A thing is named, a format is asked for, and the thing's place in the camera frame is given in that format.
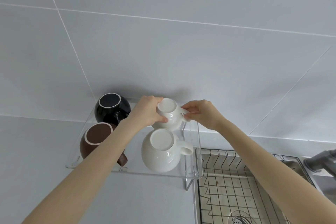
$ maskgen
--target white mug handle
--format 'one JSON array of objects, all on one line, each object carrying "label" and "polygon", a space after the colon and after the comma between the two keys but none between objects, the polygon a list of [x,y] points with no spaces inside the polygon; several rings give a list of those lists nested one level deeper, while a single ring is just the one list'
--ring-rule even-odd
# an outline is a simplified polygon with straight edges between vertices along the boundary
[{"label": "white mug handle", "polygon": [[182,155],[191,155],[194,152],[194,147],[189,142],[177,140],[176,145],[180,148]]},{"label": "white mug handle", "polygon": [[[182,113],[182,114],[187,114],[187,113],[190,113],[188,110],[186,110],[186,109],[183,109],[183,108],[181,108],[181,107],[179,107],[180,108],[180,113]],[[184,121],[184,122],[189,122],[190,120],[187,120],[185,117],[184,117],[184,115],[182,115],[182,120]]]}]

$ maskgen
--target sink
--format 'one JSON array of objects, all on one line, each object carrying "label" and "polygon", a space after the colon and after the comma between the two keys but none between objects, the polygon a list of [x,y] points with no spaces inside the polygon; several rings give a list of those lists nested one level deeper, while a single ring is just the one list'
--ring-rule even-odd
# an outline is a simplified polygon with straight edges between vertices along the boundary
[{"label": "sink", "polygon": [[313,180],[321,192],[336,205],[336,180],[334,177],[313,175]]},{"label": "sink", "polygon": [[[298,158],[274,157],[313,185]],[[198,180],[197,191],[199,223],[290,223],[235,151],[202,149],[202,164],[204,175]],[[325,189],[333,195],[336,181],[334,187]]]}]

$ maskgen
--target transparent shelf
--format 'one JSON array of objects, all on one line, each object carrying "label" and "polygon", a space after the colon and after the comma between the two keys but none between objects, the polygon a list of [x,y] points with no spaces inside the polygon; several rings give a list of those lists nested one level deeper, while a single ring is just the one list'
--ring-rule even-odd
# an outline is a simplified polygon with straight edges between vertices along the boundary
[{"label": "transparent shelf", "polygon": [[[92,125],[96,124],[95,110],[93,109],[90,116],[85,122],[81,133],[78,138],[74,138],[73,147],[71,149],[70,155],[66,162],[66,167],[73,169],[78,166],[79,163],[83,161],[80,154],[79,145],[82,135],[88,130]],[[153,130],[152,127],[146,127],[138,132],[130,143],[127,145],[124,154],[127,156],[128,162],[121,167],[117,163],[112,168],[112,172],[123,172],[127,174],[137,174],[137,175],[149,175],[149,176],[166,176],[166,177],[177,177],[184,179],[199,179],[202,177],[202,156],[201,156],[201,146],[199,137],[199,127],[198,123],[195,121],[190,121],[187,123],[182,123],[179,129],[175,130],[174,133],[179,137],[180,140],[190,142],[194,146],[194,153],[192,155],[183,155],[179,164],[171,171],[166,173],[156,173],[149,170],[145,164],[142,162],[141,158],[141,145],[145,136]]]}]

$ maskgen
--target person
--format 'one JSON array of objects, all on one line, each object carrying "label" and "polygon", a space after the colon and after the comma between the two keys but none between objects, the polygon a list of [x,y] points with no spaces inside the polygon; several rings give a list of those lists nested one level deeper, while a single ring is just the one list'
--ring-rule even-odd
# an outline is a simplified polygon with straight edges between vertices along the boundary
[{"label": "person", "polygon": [[[78,223],[127,144],[142,128],[167,122],[156,112],[163,98],[143,96],[117,128],[27,216],[23,224]],[[292,224],[336,223],[336,206],[288,166],[250,139],[206,100],[182,106],[232,145]]]}]

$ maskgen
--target person's left hand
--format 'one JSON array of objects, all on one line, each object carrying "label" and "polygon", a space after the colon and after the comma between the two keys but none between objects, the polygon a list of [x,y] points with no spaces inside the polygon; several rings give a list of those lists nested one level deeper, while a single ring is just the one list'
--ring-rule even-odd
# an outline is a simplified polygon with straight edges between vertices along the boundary
[{"label": "person's left hand", "polygon": [[134,123],[139,129],[153,125],[155,122],[168,122],[168,119],[156,112],[156,106],[163,97],[143,96],[130,112],[127,120]]}]

